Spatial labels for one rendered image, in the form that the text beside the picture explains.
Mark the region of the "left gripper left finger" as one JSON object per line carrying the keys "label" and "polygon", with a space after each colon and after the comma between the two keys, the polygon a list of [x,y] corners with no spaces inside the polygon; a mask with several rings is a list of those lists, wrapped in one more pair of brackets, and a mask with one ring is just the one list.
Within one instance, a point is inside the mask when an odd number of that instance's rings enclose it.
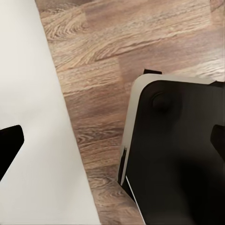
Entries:
{"label": "left gripper left finger", "polygon": [[0,130],[0,181],[24,143],[20,125]]}

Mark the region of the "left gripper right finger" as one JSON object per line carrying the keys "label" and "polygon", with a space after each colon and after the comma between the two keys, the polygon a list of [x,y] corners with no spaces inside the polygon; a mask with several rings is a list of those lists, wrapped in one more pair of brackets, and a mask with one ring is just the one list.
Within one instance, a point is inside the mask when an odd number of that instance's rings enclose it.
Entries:
{"label": "left gripper right finger", "polygon": [[225,162],[225,127],[221,125],[214,125],[211,136],[210,142],[219,153],[223,161]]}

